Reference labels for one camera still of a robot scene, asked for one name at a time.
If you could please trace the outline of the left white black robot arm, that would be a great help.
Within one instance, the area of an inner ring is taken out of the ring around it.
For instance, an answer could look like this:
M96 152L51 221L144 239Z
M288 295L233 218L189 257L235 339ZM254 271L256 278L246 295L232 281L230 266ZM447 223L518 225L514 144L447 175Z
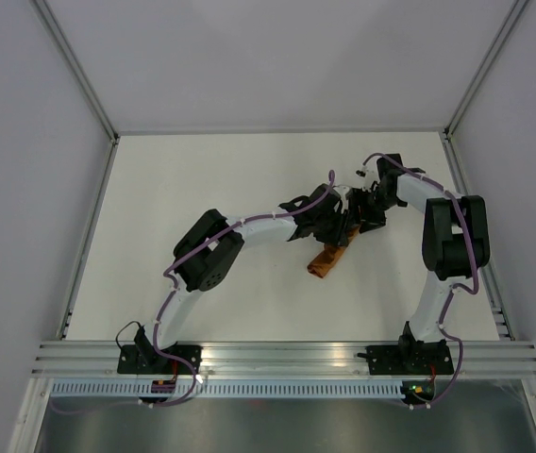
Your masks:
M342 244L351 192L348 186L322 184L271 212L236 217L206 211L174 248L174 262L164 272L172 282L167 298L154 319L138 328L134 344L140 364L153 374L170 367L169 347L184 320L202 294L222 283L244 250L309 236L320 243Z

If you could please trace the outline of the brown cloth napkin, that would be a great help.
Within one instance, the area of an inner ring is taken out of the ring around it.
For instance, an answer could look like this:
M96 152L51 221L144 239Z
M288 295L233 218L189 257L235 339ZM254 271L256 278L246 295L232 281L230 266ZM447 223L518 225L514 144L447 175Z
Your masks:
M307 271L314 277L325 278L336 266L348 246L359 235L359 230L356 227L347 233L347 245L325 244L324 249L307 265Z

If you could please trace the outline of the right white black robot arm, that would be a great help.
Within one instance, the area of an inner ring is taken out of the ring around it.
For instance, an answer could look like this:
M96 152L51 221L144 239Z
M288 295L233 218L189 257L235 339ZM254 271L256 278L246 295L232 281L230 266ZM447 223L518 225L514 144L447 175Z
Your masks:
M415 313L396 344L369 345L360 353L372 376L450 376L460 363L451 357L445 319L456 292L479 291L479 268L491 256L485 201L446 189L398 154L375 153L378 179L353 192L350 204L365 233L384 227L386 212L411 206L422 213L421 254L427 278Z

